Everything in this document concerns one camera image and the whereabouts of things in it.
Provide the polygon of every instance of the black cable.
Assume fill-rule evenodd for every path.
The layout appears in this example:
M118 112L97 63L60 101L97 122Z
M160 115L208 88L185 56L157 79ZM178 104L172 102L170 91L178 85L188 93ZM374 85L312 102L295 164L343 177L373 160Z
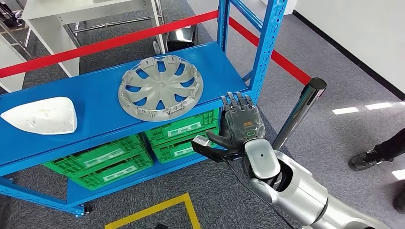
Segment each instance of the black cable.
M286 218L284 218L284 216L282 216L280 214L279 211L277 211L277 209L275 209L269 202L265 201L263 198L261 198L258 194L256 194L253 190L251 190L247 185L245 185L241 179L239 178L239 176L236 174L234 168L232 167L232 165L229 163L229 161L227 161L225 158L222 158L222 160L228 165L228 167L232 170L232 172L234 173L236 179L239 181L239 183L241 183L247 190L249 190L251 193L253 193L255 196L257 196L259 199L261 199L263 202L265 202L291 229L295 229L287 220Z

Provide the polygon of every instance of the white plastic part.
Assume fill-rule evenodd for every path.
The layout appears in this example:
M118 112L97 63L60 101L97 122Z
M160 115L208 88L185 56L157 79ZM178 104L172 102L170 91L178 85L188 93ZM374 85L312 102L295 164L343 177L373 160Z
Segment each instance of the white plastic part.
M118 101L131 116L160 122L187 113L202 93L203 78L197 68L178 56L167 55L144 59L125 72Z
M20 130L41 135L69 134L77 128L75 107L66 97L19 105L0 117Z

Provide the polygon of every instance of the floor marking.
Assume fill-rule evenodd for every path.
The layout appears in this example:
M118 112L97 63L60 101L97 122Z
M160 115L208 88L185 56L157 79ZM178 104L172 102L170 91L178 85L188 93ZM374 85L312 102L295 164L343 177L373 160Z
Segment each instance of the floor marking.
M132 223L132 222L134 222L134 221L136 221L138 219L141 219L143 217L152 215L153 213L156 213L158 211L162 211L163 209L170 208L170 207L172 207L172 206L174 206L176 204L180 204L180 203L183 203L183 202L184 202L184 204L186 206L186 210L187 210L187 213L188 213L189 218L190 218L192 229L201 229L200 223L198 222L198 218L197 218L197 215L195 214L195 210L194 210L194 207L192 205L190 195L189 195L188 192L181 195L181 196L166 200L166 201L164 201L164 202L162 202L160 204L154 205L154 206L152 206L150 208L144 209L142 211L139 211L137 213L134 213L132 215L129 215L127 217L119 219L119 220L117 220L115 222L109 223L104 228L105 229L117 229L117 228L122 227L124 225L127 225L129 223Z

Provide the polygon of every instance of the robot finger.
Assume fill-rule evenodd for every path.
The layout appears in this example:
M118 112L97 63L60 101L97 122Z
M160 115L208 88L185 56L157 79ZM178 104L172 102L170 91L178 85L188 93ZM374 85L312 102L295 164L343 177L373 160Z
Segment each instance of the robot finger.
M253 106L252 98L250 98L250 95L248 95L248 94L245 95L245 99L249 106Z
M227 94L229 96L229 99L231 100L232 108L238 106L238 103L236 103L234 95L231 92L227 92Z
M221 96L222 103L224 104L224 110L229 111L231 107L229 106L228 100L226 100L225 96Z
M240 92L236 92L236 97L238 97L239 105L244 106L246 105L245 99L242 97L242 94Z

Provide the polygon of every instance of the green plastic crate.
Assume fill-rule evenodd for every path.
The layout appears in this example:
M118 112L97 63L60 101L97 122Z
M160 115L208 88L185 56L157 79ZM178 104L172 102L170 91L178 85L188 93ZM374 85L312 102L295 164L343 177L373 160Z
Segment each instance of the green plastic crate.
M72 181L89 190L95 190L152 166L152 158L147 151L143 151L136 156L127 158L108 167L74 178Z
M215 134L218 134L219 128L215 127L211 129ZM161 164L177 160L179 158L194 154L192 149L191 141L197 136L201 135L207 138L205 131L199 133L191 134L171 142L161 144L159 146L152 146L152 150L155 153Z
M217 127L218 118L219 109L216 108L174 123L150 129L145 131L145 134L152 146L158 146L202 130Z
M138 155L142 151L146 151L145 144L139 135L132 135L43 165L73 179Z

